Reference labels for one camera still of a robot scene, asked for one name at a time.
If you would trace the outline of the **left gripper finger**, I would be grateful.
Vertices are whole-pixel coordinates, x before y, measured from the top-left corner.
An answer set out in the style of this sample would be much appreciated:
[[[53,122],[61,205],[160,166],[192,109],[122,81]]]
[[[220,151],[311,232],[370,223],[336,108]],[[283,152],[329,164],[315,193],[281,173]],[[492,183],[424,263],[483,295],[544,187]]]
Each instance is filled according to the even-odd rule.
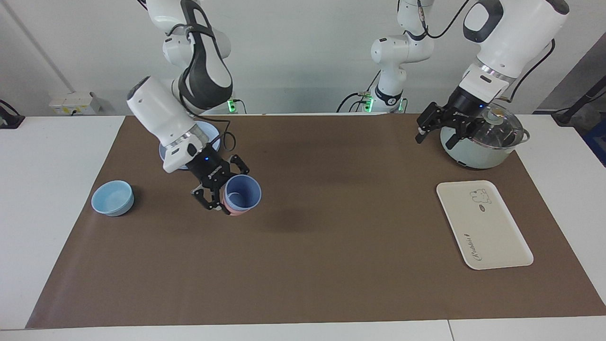
[[[445,127],[454,129],[454,133],[446,141],[446,149],[453,149],[460,140],[474,138],[485,123],[485,119],[482,118],[476,118],[474,120],[453,118],[452,122],[448,122],[445,125]]]
[[[448,125],[448,110],[449,106],[439,106],[435,102],[430,103],[426,107],[422,114],[416,119],[418,133],[415,137],[415,141],[418,144],[421,144],[433,130],[441,129]]]

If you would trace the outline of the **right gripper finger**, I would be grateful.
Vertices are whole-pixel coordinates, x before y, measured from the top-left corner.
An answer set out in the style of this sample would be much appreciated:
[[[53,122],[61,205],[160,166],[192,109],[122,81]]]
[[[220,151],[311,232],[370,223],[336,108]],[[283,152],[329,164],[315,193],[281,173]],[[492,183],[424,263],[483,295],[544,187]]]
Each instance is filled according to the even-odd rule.
[[[250,173],[249,167],[245,164],[245,162],[242,160],[242,158],[238,154],[230,155],[227,162],[229,164],[228,171],[229,171],[230,176],[249,175],[249,173]],[[238,172],[232,171],[233,165],[236,166],[236,168],[238,169]]]
[[[227,177],[200,177],[199,185],[191,190],[191,195],[203,208],[209,211],[226,212],[227,209],[221,203],[221,188],[227,183]]]

